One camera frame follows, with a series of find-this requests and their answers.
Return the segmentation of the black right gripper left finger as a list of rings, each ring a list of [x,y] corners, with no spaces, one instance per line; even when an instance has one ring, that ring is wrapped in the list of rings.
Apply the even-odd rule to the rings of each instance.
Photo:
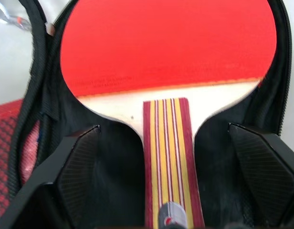
[[[0,218],[0,229],[76,229],[86,204],[100,127],[64,137]]]

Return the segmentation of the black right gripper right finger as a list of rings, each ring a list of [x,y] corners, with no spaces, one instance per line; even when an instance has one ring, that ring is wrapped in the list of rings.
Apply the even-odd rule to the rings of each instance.
[[[294,227],[294,152],[276,134],[230,124],[241,171],[270,226]]]

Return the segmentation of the red and black paddle case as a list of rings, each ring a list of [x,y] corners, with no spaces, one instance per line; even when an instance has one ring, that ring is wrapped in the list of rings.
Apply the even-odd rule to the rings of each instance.
[[[31,78],[23,100],[0,115],[0,218],[32,172],[64,137],[100,127],[92,181],[76,229],[151,229],[145,224],[145,161],[140,136],[130,126],[102,117],[79,102],[61,71],[61,43],[78,0],[47,22],[38,0],[19,0],[33,37]],[[291,29],[282,0],[268,0],[276,50],[267,74],[246,97],[207,118],[195,134],[194,156],[204,226],[194,229],[270,228],[241,171],[230,124],[280,135],[291,73]],[[275,228],[294,228],[278,226]]]

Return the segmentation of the red table tennis paddle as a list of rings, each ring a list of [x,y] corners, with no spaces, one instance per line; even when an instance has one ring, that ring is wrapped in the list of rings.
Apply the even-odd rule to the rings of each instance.
[[[204,226],[195,134],[255,89],[276,41],[268,0],[78,0],[63,79],[85,107],[140,136],[148,228]]]

